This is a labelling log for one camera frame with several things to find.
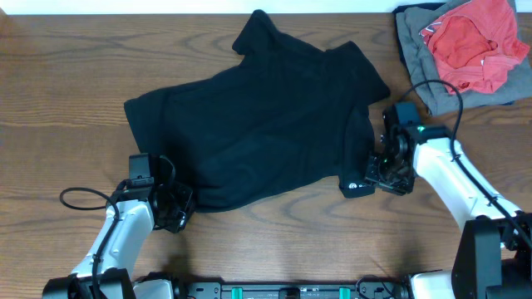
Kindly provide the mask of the black t-shirt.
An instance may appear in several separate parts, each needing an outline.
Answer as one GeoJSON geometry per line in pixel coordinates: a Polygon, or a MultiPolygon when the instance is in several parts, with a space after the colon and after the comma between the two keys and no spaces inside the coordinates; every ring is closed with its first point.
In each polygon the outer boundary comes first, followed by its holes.
{"type": "Polygon", "coordinates": [[[202,81],[124,104],[139,150],[164,155],[197,210],[223,212],[336,176],[348,199],[375,138],[369,106],[389,88],[353,42],[320,50],[252,13],[233,49],[242,61],[202,81]]]}

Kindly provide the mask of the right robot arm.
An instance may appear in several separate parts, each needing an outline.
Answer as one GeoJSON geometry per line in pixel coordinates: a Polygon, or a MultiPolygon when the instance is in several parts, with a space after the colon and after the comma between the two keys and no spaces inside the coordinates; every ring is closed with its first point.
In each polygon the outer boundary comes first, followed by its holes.
{"type": "Polygon", "coordinates": [[[444,125],[423,125],[412,103],[386,108],[384,150],[366,181],[396,195],[424,179],[455,219],[461,240],[450,271],[410,275],[409,298],[512,299],[531,296],[531,215],[505,199],[468,160],[444,125]]]}

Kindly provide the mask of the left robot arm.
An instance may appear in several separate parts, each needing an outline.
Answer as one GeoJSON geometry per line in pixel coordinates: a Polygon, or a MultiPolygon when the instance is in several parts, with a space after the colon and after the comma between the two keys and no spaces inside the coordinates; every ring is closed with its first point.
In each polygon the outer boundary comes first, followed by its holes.
{"type": "Polygon", "coordinates": [[[184,284],[168,273],[131,277],[150,234],[183,231],[195,210],[192,189],[176,175],[164,155],[130,156],[128,178],[112,194],[99,194],[106,219],[88,254],[68,276],[49,280],[43,297],[186,298],[184,284]]]}

